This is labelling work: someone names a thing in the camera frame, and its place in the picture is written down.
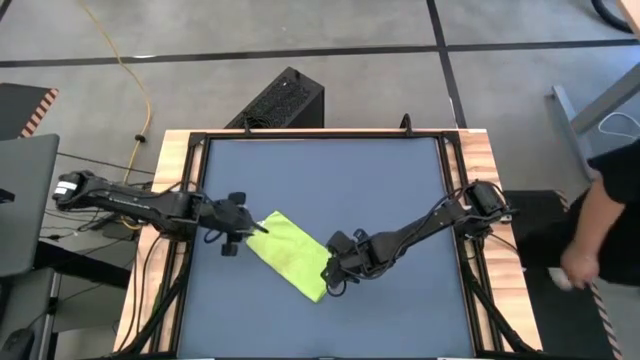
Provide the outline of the black mat with striped edge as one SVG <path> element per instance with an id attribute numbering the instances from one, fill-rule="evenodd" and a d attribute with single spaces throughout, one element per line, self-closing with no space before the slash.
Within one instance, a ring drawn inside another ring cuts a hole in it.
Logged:
<path id="1" fill-rule="evenodd" d="M 553 190 L 508 191 L 506 198 L 518 210 L 512 221 L 517 241 L 560 220 L 566 211 L 564 196 Z M 565 292 L 545 269 L 527 269 L 524 278 L 544 352 L 572 359 L 623 360 L 595 285 Z"/>
<path id="2" fill-rule="evenodd" d="M 0 83 L 0 141 L 34 135 L 59 91 L 13 83 Z"/>

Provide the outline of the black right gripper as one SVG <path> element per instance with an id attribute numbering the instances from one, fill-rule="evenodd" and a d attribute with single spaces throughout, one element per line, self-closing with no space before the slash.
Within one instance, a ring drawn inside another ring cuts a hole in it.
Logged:
<path id="1" fill-rule="evenodd" d="M 384 273 L 385 265 L 380 262 L 371 246 L 371 237 L 358 229 L 354 235 L 354 247 L 346 253 L 330 253 L 326 268 L 321 277 L 331 290 L 341 290 L 347 282 L 359 283 L 361 280 L 373 280 Z"/>

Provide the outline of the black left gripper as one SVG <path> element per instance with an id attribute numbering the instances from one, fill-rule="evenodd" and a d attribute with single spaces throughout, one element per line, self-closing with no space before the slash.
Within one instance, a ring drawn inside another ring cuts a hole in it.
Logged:
<path id="1" fill-rule="evenodd" d="M 200 227 L 205 228 L 205 239 L 218 239 L 223 234 L 240 235 L 269 230 L 257 223 L 245 207 L 246 194 L 232 192 L 225 199 L 212 200 L 206 194 L 199 208 Z"/>

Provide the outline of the yellow-green microfibre towel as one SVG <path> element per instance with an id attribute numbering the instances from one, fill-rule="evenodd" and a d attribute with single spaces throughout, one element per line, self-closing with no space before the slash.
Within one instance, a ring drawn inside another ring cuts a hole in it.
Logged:
<path id="1" fill-rule="evenodd" d="M 247 246 L 275 272 L 314 303 L 326 294 L 321 277 L 329 251 L 279 211 L 259 222 L 267 232 L 256 230 Z"/>

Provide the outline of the wooden desk corner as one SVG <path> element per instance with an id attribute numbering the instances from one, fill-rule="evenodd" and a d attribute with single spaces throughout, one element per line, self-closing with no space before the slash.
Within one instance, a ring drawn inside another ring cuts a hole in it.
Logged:
<path id="1" fill-rule="evenodd" d="M 640 0 L 617 0 L 617 5 L 633 33 L 640 38 Z"/>

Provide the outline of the black computer tower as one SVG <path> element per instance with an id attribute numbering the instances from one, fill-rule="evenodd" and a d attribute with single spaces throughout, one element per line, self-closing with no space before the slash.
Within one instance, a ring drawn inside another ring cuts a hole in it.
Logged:
<path id="1" fill-rule="evenodd" d="M 325 88 L 287 67 L 225 128 L 244 129 L 245 117 L 249 117 L 251 129 L 323 128 Z"/>

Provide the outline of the grey desk leg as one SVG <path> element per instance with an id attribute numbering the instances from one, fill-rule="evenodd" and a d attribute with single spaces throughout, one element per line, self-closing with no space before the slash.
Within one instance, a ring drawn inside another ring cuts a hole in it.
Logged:
<path id="1" fill-rule="evenodd" d="M 618 109 L 640 93 L 640 63 L 577 112 L 562 86 L 551 88 L 552 117 L 559 123 L 584 176 L 595 177 L 587 160 L 640 138 L 640 122 Z"/>

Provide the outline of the person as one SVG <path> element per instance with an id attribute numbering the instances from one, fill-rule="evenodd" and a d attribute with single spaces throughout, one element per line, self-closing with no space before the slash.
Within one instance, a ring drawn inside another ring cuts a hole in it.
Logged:
<path id="1" fill-rule="evenodd" d="M 521 264 L 562 268 L 573 289 L 596 278 L 640 287 L 640 139 L 588 165 L 598 175 L 563 217 L 518 241 Z"/>

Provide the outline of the black computer mouse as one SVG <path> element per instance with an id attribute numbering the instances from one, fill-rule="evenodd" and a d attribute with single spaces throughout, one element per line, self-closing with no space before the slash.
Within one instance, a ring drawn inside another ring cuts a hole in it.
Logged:
<path id="1" fill-rule="evenodd" d="M 29 328 L 13 331 L 0 348 L 0 360 L 29 360 L 34 339 Z"/>

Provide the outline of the white object in person's hand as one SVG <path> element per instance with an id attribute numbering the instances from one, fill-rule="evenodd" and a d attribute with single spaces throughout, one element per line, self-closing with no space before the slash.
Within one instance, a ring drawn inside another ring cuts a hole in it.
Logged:
<path id="1" fill-rule="evenodd" d="M 548 274 L 552 282 L 562 291 L 570 291 L 573 284 L 562 268 L 548 268 Z"/>

